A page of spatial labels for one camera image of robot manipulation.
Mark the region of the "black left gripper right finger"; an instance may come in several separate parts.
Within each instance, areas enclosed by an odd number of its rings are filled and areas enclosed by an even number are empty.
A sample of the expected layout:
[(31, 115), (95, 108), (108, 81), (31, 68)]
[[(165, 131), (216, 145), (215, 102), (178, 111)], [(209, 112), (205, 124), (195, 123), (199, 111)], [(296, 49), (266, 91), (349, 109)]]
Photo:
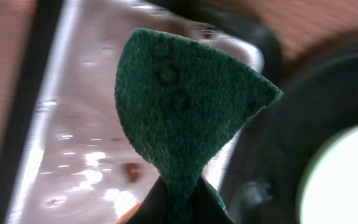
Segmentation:
[(232, 224), (201, 175), (194, 192), (196, 224)]

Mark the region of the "green yellow sponge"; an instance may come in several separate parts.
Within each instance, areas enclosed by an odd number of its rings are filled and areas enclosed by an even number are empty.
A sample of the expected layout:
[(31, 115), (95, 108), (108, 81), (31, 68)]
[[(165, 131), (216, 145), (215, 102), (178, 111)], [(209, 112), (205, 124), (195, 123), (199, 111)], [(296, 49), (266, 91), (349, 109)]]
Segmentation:
[(167, 186), (166, 223), (196, 223), (194, 192), (205, 165), (281, 95), (264, 76), (214, 47), (133, 31), (116, 72), (116, 110), (132, 147)]

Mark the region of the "light green plate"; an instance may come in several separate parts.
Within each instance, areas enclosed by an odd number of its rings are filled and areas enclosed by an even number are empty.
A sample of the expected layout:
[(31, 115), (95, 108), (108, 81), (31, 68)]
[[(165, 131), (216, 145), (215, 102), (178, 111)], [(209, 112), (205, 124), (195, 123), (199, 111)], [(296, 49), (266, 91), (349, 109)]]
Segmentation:
[(313, 155), (297, 209), (301, 224), (358, 224), (358, 125), (335, 134)]

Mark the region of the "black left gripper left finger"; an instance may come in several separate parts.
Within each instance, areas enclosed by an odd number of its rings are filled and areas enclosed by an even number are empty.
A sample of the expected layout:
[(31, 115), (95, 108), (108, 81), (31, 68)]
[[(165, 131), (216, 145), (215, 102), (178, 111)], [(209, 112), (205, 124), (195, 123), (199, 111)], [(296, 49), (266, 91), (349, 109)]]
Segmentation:
[(167, 204), (168, 189), (160, 176), (126, 224), (164, 224), (167, 221)]

